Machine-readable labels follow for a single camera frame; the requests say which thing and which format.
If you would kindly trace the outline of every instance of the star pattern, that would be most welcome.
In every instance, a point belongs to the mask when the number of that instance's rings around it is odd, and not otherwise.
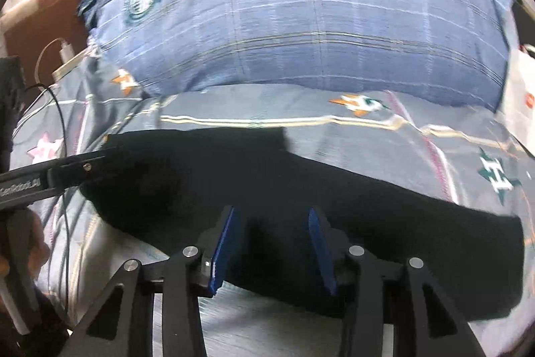
[[[119,76],[112,79],[111,82],[121,86],[122,94],[124,96],[128,96],[135,87],[139,86],[134,77],[122,68],[119,69]]]
[[[378,111],[386,108],[380,100],[375,100],[362,95],[342,95],[341,99],[331,99],[331,103],[344,105],[357,117],[362,117],[369,112]]]
[[[43,137],[37,142],[37,147],[27,152],[33,158],[31,163],[38,164],[39,162],[56,159],[62,144],[63,139],[50,142],[48,132],[45,132]]]
[[[482,148],[479,149],[479,158],[483,163],[483,168],[478,171],[479,175],[488,180],[494,192],[498,194],[500,204],[503,206],[505,202],[505,194],[507,191],[512,191],[515,186],[522,185],[518,179],[508,179],[504,171],[504,161],[500,158],[491,158]]]

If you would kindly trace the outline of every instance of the pink star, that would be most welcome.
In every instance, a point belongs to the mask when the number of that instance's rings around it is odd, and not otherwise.
[[[53,143],[48,139],[48,132],[37,142],[37,147],[28,151],[28,154],[34,159],[32,164],[46,162],[47,160],[56,159],[57,152],[62,146],[63,139],[55,140]]]

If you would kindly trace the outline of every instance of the bed sheet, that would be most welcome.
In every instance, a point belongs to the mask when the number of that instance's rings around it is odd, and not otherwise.
[[[535,319],[535,160],[482,107],[445,107],[397,92],[365,95],[288,84],[215,86],[146,98],[124,69],[92,53],[53,86],[67,124],[41,96],[14,134],[11,167],[98,149],[105,135],[143,129],[283,127],[290,151],[308,159],[395,183],[488,213],[518,215],[525,235],[524,293],[507,318],[477,321],[472,329],[488,356],[510,350]],[[75,188],[66,192],[72,239],[58,199],[32,208],[52,248],[38,286],[60,307],[65,300],[65,253],[70,250],[70,317],[79,321],[125,260],[165,255],[99,217]],[[209,355],[336,355],[341,323],[225,284],[201,299]],[[156,301],[154,350],[161,355],[161,301]],[[386,334],[392,340],[391,331]]]

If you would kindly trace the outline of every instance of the black towel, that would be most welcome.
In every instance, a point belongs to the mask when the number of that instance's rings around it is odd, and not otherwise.
[[[118,176],[82,187],[101,217],[167,254],[193,245],[224,205],[243,217],[226,280],[341,316],[307,227],[318,205],[334,228],[377,257],[420,257],[469,321],[507,316],[520,301],[524,244],[517,217],[426,197],[285,150],[278,129],[141,131],[110,136]]]

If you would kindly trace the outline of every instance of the metal screw head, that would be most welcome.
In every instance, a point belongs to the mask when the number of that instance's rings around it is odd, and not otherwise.
[[[419,257],[411,257],[409,260],[409,265],[413,268],[420,269],[422,266],[424,266],[424,261]]]
[[[123,268],[127,271],[134,271],[137,269],[138,263],[134,259],[130,259],[129,261],[126,261]]]
[[[352,256],[362,256],[364,254],[364,248],[362,248],[360,245],[352,245],[349,248],[349,254]]]
[[[197,247],[194,247],[193,245],[190,245],[189,247],[186,247],[184,250],[182,250],[182,254],[185,257],[193,257],[199,252],[199,249]]]

